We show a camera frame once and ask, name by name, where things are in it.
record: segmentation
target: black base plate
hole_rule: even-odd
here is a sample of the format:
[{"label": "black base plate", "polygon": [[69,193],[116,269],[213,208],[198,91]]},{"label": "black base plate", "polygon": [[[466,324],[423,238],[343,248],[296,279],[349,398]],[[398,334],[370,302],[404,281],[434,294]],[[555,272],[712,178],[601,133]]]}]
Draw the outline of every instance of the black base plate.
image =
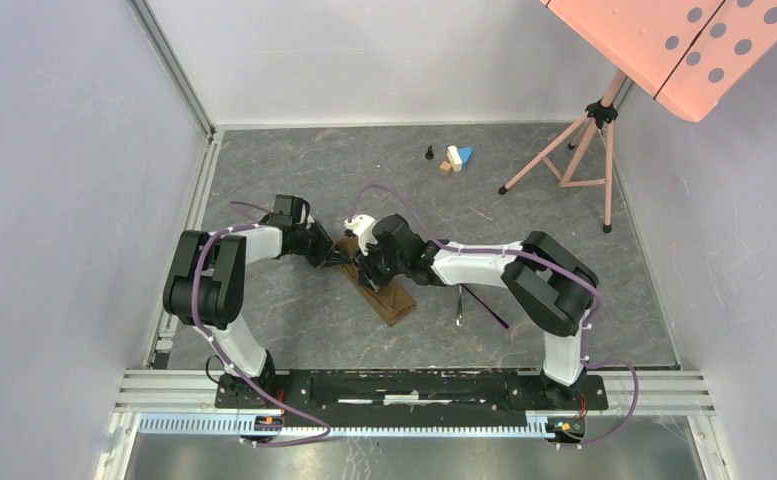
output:
[{"label": "black base plate", "polygon": [[[221,379],[215,407],[266,405],[242,381],[226,377]],[[285,403],[335,427],[524,426],[527,410],[580,409],[578,396],[552,405],[539,375],[513,369],[291,370],[277,374],[276,382],[275,390],[284,391]],[[588,410],[609,408],[602,377],[586,376],[579,392]],[[409,398],[445,403],[402,403]],[[342,403],[345,400],[359,403]],[[313,426],[296,415],[286,415],[285,425]]]}]

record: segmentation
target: wooden block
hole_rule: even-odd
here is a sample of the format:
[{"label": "wooden block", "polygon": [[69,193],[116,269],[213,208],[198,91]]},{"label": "wooden block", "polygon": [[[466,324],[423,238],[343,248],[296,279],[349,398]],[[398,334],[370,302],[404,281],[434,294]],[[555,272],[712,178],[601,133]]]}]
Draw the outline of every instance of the wooden block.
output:
[{"label": "wooden block", "polygon": [[450,164],[450,162],[441,162],[441,166],[438,167],[438,171],[441,172],[441,175],[446,177],[450,174],[450,172],[453,171],[453,166]]},{"label": "wooden block", "polygon": [[459,149],[453,146],[447,147],[447,160],[453,166],[453,170],[459,172],[462,170],[462,157],[459,155]]}]

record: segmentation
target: small wooden cube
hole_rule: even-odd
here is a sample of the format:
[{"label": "small wooden cube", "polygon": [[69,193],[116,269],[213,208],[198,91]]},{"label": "small wooden cube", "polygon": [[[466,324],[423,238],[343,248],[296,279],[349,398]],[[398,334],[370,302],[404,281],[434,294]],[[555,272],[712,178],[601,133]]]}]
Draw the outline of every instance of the small wooden cube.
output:
[{"label": "small wooden cube", "polygon": [[441,166],[438,167],[438,171],[441,172],[441,175],[444,175],[445,177],[453,172],[453,165],[450,164],[450,162],[444,161],[441,162]]}]

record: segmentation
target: white wall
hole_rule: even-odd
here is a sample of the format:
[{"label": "white wall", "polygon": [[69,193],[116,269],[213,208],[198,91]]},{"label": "white wall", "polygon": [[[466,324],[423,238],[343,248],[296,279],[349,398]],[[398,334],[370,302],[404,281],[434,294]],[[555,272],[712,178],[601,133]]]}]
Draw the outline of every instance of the white wall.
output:
[{"label": "white wall", "polygon": [[127,2],[0,1],[0,479],[92,475],[202,144]]},{"label": "white wall", "polygon": [[614,67],[538,0],[150,0],[218,124],[571,120]]},{"label": "white wall", "polygon": [[739,478],[777,478],[777,45],[699,124],[640,92],[618,168],[684,360]]}]

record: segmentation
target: wooden stand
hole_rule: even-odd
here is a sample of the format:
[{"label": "wooden stand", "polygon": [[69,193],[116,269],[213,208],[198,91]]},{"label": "wooden stand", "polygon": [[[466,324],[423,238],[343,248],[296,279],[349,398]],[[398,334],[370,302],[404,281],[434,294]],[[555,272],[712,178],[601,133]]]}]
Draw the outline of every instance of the wooden stand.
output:
[{"label": "wooden stand", "polygon": [[[615,73],[615,77],[612,79],[612,82],[609,84],[609,88],[606,89],[606,93],[603,95],[603,98],[600,99],[599,102],[592,103],[586,107],[585,113],[583,113],[577,121],[565,129],[565,131],[556,137],[556,139],[553,140],[550,145],[547,145],[547,148],[539,152],[538,155],[536,155],[531,162],[523,167],[523,169],[518,172],[517,175],[512,177],[511,180],[500,187],[500,195],[505,195],[509,189],[518,183],[518,180],[529,173],[529,171],[538,165],[539,162],[544,162],[547,167],[550,168],[550,171],[553,172],[553,175],[559,179],[560,187],[589,187],[594,185],[606,186],[606,210],[603,216],[603,231],[605,233],[611,232],[612,176],[614,172],[615,152],[615,119],[618,117],[618,112],[615,110],[612,102],[615,100],[615,97],[621,90],[621,86],[624,84],[626,78],[626,74],[619,69]],[[585,156],[585,151],[588,150],[588,145],[591,143],[591,139],[594,138],[594,134],[597,132],[597,130],[603,128],[604,125],[606,125],[606,176],[596,180],[582,180],[578,182],[572,181],[571,177],[573,177],[576,168],[579,166],[579,162],[582,161],[582,157]],[[575,135],[568,143],[568,148],[576,148],[576,152],[574,152],[574,156],[571,159],[571,162],[568,164],[568,168],[565,170],[565,173],[560,173],[556,166],[553,165],[553,162],[547,158],[547,155],[549,155],[553,149],[558,147],[562,142],[565,141],[565,139],[568,138],[568,136],[577,131],[577,129],[580,127],[582,127],[582,129],[579,130],[579,133]]]}]

